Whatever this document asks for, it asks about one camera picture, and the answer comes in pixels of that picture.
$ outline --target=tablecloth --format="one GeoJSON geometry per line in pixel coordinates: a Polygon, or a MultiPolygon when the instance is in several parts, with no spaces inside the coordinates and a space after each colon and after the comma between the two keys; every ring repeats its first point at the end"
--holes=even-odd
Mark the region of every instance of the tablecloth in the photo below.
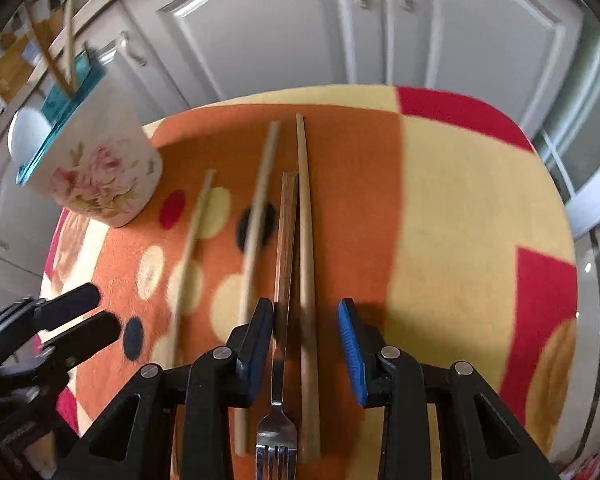
{"type": "MultiPolygon", "coordinates": [[[[382,410],[362,410],[349,386],[336,324],[346,297],[419,361],[471,362],[547,452],[575,346],[574,249],[560,197],[499,111],[448,92],[386,86],[267,92],[168,117],[147,128],[164,173],[135,220],[110,229],[62,213],[42,296],[92,281],[100,309],[124,327],[117,343],[77,367],[62,398],[65,418],[84,433],[142,364],[164,358],[187,223],[211,168],[218,175],[187,279],[180,359],[225,342],[237,323],[238,224],[267,124],[283,121],[269,187],[275,213],[282,173],[298,167],[296,113],[305,117],[312,194],[323,453],[299,465],[299,478],[377,475],[382,410]]],[[[276,215],[270,220],[256,294],[272,298],[276,215]]],[[[289,345],[285,411],[299,426],[297,338],[289,345]]],[[[250,410],[253,435],[268,409],[268,378],[262,391],[250,410]]],[[[253,456],[234,456],[234,471],[253,478],[253,456]]]]}

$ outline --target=fork tines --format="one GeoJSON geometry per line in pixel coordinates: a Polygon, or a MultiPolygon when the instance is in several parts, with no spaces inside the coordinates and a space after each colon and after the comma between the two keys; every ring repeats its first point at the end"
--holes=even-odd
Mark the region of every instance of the fork tines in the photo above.
{"type": "Polygon", "coordinates": [[[256,446],[256,480],[294,480],[298,450],[284,446],[256,446]]]}

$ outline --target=cabinet door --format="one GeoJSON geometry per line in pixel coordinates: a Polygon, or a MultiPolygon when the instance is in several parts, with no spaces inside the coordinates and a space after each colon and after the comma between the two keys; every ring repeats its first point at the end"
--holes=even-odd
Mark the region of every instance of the cabinet door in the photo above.
{"type": "Polygon", "coordinates": [[[25,296],[37,298],[42,278],[0,259],[0,310],[25,296]]]}
{"type": "Polygon", "coordinates": [[[582,19],[575,0],[386,0],[388,83],[476,97],[533,137],[582,19]]]}
{"type": "Polygon", "coordinates": [[[381,83],[379,0],[124,0],[189,105],[381,83]]]}
{"type": "Polygon", "coordinates": [[[5,132],[0,139],[0,258],[41,276],[61,207],[18,186],[17,171],[5,132]]]}
{"type": "Polygon", "coordinates": [[[189,108],[120,4],[107,9],[77,41],[99,50],[100,62],[136,108],[141,124],[189,108]]]}

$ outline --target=fork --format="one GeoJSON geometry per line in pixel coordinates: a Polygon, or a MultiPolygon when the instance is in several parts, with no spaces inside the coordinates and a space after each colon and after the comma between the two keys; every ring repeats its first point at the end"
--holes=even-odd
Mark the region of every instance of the fork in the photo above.
{"type": "Polygon", "coordinates": [[[296,476],[298,430],[282,409],[282,393],[297,206],[298,174],[284,173],[276,255],[271,409],[260,421],[256,434],[256,480],[294,480],[296,476]]]}

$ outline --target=metal screw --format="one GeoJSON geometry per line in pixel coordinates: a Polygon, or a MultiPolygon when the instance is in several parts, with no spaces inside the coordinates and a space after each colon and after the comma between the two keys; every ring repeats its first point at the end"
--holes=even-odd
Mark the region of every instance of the metal screw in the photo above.
{"type": "Polygon", "coordinates": [[[158,374],[158,367],[156,365],[146,365],[140,370],[140,375],[145,379],[151,379],[158,374]]]}
{"type": "Polygon", "coordinates": [[[400,349],[396,348],[395,346],[385,346],[382,348],[380,353],[385,359],[395,359],[400,357],[400,349]]]}
{"type": "Polygon", "coordinates": [[[228,359],[231,357],[231,349],[228,346],[219,346],[214,350],[214,359],[228,359]]]}
{"type": "Polygon", "coordinates": [[[472,367],[466,361],[458,361],[454,368],[456,369],[456,373],[458,375],[471,375],[472,373],[474,373],[474,367],[472,367]]]}
{"type": "Polygon", "coordinates": [[[34,386],[34,387],[30,388],[29,391],[27,392],[27,400],[35,399],[39,393],[40,393],[40,388],[38,386],[34,386]]]}

